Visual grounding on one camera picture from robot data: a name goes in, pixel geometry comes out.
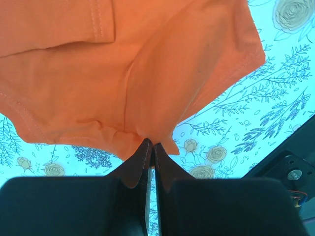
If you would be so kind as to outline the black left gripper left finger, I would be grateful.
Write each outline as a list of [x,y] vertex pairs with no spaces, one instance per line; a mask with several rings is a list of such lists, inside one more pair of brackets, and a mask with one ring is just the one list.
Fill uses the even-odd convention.
[[103,177],[15,177],[0,189],[3,236],[146,236],[151,141]]

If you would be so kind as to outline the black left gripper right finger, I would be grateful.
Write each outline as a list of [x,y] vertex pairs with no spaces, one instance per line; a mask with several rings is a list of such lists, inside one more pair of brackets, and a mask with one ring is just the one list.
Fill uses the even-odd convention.
[[275,179],[196,179],[154,146],[162,236],[306,236],[285,187]]

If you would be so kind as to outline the orange t shirt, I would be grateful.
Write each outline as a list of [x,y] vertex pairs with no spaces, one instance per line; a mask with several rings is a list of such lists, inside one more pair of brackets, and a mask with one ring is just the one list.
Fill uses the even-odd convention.
[[177,155],[176,125],[264,62],[245,0],[0,3],[0,111],[27,143]]

